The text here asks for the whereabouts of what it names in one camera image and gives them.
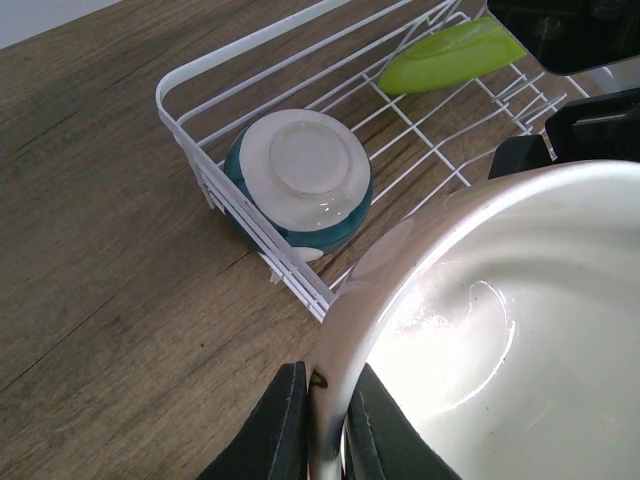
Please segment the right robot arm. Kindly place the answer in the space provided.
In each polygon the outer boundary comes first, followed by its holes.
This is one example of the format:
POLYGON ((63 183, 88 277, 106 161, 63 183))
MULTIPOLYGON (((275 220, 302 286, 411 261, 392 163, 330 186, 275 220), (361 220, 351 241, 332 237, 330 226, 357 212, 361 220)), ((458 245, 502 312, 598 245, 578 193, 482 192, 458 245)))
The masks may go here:
POLYGON ((490 178, 586 160, 639 160, 639 4, 490 1, 490 13, 549 73, 593 72, 603 94, 565 104, 544 134, 512 137, 490 178))

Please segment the beige floral bowl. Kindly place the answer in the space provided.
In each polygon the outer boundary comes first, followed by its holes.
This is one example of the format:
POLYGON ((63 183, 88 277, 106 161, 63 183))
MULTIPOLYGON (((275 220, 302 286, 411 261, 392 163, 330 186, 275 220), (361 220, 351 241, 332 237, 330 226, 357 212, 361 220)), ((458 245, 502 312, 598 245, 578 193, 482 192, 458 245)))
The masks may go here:
POLYGON ((314 479, 342 475, 366 365, 462 478, 637 478, 638 165, 493 179, 374 243, 317 339, 314 479))

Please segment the green plate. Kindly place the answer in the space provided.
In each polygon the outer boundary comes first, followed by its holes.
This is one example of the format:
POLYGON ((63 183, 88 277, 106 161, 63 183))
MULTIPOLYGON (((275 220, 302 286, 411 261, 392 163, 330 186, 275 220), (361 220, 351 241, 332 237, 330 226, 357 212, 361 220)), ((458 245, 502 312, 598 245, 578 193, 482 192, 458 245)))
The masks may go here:
POLYGON ((391 95, 422 93, 499 70, 527 51, 493 18, 445 28, 398 54, 378 77, 391 95))

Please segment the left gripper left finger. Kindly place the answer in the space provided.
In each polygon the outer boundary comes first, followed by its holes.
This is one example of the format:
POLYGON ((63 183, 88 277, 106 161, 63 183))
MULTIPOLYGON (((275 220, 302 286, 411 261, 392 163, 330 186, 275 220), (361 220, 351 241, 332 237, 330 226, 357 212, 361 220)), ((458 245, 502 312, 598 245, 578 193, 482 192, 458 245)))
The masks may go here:
POLYGON ((305 479, 308 470, 305 364, 280 366, 229 445, 200 479, 305 479))

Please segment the teal white bowl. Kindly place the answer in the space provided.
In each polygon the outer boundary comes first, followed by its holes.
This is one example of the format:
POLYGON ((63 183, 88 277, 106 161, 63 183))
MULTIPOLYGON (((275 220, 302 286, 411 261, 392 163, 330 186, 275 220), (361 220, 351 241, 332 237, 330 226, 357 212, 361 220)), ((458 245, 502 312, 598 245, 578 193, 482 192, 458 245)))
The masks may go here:
POLYGON ((224 172, 306 262, 350 240, 373 196, 361 142, 313 110, 279 110, 253 122, 234 140, 224 172))

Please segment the white wire dish rack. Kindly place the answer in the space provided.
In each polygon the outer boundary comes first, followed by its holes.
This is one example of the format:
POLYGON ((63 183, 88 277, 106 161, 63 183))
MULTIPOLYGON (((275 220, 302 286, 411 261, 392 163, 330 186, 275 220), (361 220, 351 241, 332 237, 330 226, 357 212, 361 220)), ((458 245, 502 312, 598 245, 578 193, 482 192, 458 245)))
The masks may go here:
POLYGON ((399 54, 488 13, 482 1, 321 1, 159 81, 158 115, 208 205, 313 317, 386 225, 473 184, 505 137, 540 134, 600 92, 530 57, 440 90, 382 88, 399 54))

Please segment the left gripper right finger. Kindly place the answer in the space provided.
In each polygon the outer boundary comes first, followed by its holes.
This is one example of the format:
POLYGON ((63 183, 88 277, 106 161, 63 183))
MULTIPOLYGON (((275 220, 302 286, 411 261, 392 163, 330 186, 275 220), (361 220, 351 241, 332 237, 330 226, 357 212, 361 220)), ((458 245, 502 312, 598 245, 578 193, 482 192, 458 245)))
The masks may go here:
POLYGON ((345 477, 453 477, 453 469, 421 439, 368 365, 360 374, 348 408, 345 477))

